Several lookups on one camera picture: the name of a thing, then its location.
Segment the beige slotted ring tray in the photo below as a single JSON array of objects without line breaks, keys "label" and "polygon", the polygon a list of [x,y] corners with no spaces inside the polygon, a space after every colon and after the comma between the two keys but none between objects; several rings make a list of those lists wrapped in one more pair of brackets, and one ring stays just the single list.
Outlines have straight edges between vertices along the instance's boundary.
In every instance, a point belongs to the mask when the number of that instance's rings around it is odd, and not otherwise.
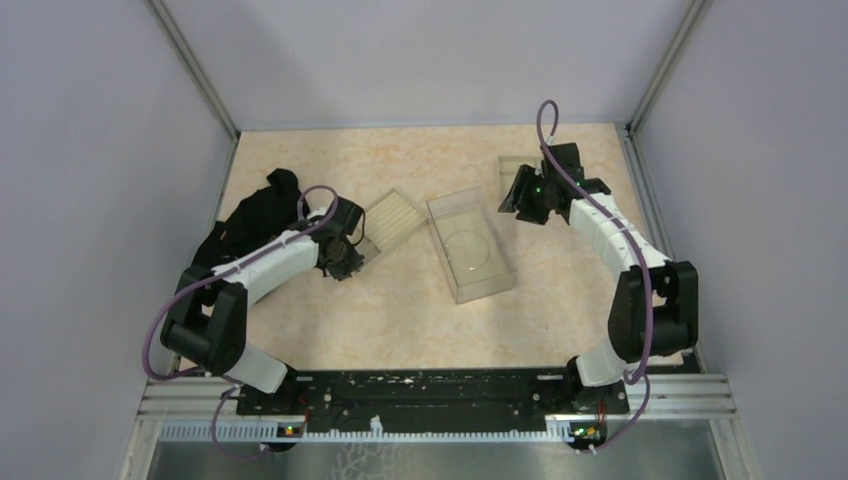
[{"label": "beige slotted ring tray", "polygon": [[427,216],[403,192],[392,188],[364,211],[356,247],[364,263],[374,262],[406,242],[427,223]]}]

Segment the clear plastic box cover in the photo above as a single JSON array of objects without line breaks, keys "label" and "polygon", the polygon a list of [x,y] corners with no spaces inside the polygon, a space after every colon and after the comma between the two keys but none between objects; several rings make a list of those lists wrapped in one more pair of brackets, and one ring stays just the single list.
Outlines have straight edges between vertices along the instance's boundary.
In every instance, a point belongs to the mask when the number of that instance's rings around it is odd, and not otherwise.
[{"label": "clear plastic box cover", "polygon": [[433,242],[457,304],[515,286],[515,271],[490,225],[479,186],[429,199],[426,206]]}]

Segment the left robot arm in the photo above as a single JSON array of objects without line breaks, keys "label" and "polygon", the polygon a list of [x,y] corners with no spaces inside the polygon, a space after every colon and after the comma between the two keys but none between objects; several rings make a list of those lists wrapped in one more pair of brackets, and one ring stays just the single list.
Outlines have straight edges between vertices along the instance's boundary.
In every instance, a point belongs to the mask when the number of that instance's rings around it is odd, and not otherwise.
[{"label": "left robot arm", "polygon": [[357,273],[364,257],[350,237],[365,218],[361,206],[339,197],[241,258],[185,269],[160,311],[161,345],[212,376],[254,388],[273,412],[292,411],[300,388],[286,378],[290,366],[249,344],[248,311],[312,269],[338,281]]}]

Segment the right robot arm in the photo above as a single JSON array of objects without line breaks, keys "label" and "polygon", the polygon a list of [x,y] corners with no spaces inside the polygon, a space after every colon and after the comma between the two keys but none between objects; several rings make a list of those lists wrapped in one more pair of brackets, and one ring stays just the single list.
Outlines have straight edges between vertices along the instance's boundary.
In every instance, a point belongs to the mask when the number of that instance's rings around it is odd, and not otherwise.
[{"label": "right robot arm", "polygon": [[544,145],[541,151],[539,166],[519,166],[498,210],[537,225],[559,215],[589,241],[616,281],[606,337],[569,361],[573,378],[563,385],[567,406],[588,412],[601,400],[602,387],[640,377],[652,357],[695,346],[698,272],[644,238],[606,183],[586,177],[576,144]]}]

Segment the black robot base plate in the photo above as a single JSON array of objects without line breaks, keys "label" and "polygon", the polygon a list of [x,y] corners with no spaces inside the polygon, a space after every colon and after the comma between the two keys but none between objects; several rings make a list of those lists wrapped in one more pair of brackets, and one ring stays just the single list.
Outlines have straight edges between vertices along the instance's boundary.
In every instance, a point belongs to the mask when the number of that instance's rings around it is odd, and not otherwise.
[{"label": "black robot base plate", "polygon": [[305,415],[310,433],[540,432],[548,415],[627,414],[623,382],[585,387],[571,367],[301,370],[273,394],[245,386],[242,416]]}]

